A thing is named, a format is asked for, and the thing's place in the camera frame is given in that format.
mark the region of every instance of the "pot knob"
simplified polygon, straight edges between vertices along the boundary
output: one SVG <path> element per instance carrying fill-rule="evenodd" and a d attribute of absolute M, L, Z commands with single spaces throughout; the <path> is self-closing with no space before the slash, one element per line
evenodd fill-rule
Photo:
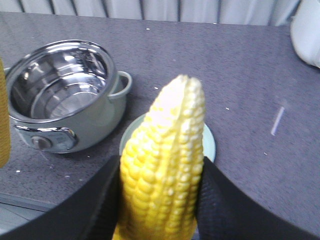
<path fill-rule="evenodd" d="M 32 136 L 31 141 L 33 144 L 33 147 L 38 150 L 44 150 L 49 149 L 52 147 L 51 141 L 43 136 Z"/>

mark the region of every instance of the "white curtain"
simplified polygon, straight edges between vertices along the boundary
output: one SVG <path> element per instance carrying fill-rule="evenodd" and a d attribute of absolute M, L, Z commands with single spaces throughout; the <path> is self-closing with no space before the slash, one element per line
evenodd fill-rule
<path fill-rule="evenodd" d="M 0 0 L 0 11 L 243 25 L 288 24 L 300 0 Z"/>

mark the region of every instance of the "plate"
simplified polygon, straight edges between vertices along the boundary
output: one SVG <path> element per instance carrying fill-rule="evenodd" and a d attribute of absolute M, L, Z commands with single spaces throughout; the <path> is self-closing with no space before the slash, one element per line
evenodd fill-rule
<path fill-rule="evenodd" d="M 136 118 L 124 131 L 122 135 L 120 146 L 119 146 L 119 155 L 122 155 L 122 151 L 125 148 L 127 141 L 130 139 L 134 130 L 140 126 L 140 124 L 144 121 L 144 117 L 146 114 L 143 114 Z M 203 155 L 214 162 L 216 157 L 216 143 L 213 134 L 211 133 L 209 127 L 204 124 L 203 128 L 203 138 L 202 138 L 202 145 L 203 145 Z"/>

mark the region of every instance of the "yellow object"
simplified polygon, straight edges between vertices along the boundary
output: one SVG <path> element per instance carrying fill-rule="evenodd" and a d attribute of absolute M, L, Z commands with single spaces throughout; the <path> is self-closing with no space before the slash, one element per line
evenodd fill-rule
<path fill-rule="evenodd" d="M 0 168 L 9 160 L 10 142 L 6 76 L 2 61 L 0 60 Z"/>
<path fill-rule="evenodd" d="M 159 93 L 120 159 L 120 211 L 113 240 L 192 238 L 204 116 L 198 79 L 179 75 Z"/>

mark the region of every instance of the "steel bowl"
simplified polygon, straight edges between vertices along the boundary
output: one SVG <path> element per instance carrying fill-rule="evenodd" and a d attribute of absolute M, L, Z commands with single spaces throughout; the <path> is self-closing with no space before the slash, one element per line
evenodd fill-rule
<path fill-rule="evenodd" d="M 52 153 L 105 138 L 121 120 L 132 86 L 104 48 L 84 40 L 43 46 L 11 67 L 6 79 L 15 129 L 31 147 Z"/>

